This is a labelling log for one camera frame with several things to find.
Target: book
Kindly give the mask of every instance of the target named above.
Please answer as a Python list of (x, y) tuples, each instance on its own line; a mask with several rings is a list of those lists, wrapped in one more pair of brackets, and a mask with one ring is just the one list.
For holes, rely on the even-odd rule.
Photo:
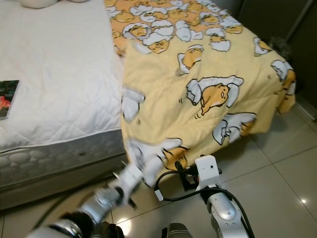
[(19, 80), (0, 81), (0, 120), (7, 119)]

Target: yellow blanket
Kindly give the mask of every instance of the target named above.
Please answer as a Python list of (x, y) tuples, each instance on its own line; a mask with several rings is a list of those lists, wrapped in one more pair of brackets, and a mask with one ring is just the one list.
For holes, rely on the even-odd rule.
[(210, 0), (105, 0), (125, 55), (122, 134), (131, 160), (183, 166), (295, 102), (292, 67)]

